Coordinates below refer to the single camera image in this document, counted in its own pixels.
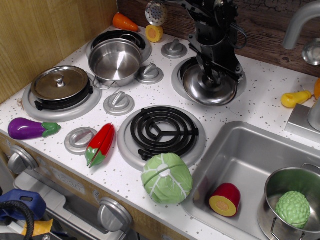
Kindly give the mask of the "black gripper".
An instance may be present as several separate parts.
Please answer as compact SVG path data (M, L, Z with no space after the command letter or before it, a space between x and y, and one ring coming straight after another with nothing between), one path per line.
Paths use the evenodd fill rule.
M193 33L188 35L188 41L189 47L203 56L204 60L198 61L200 69L207 79L215 85L221 85L226 74L236 83L240 83L244 79L243 68L236 57L234 45L228 35L215 43L197 37Z

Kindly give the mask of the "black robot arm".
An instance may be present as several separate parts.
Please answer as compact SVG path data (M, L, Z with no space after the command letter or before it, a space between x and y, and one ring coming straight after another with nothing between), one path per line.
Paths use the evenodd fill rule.
M204 75L215 84L225 77L238 85L244 71L235 50L248 42L246 31L237 25L238 6L232 0L170 0L187 10L194 21L195 33L188 37L189 46Z

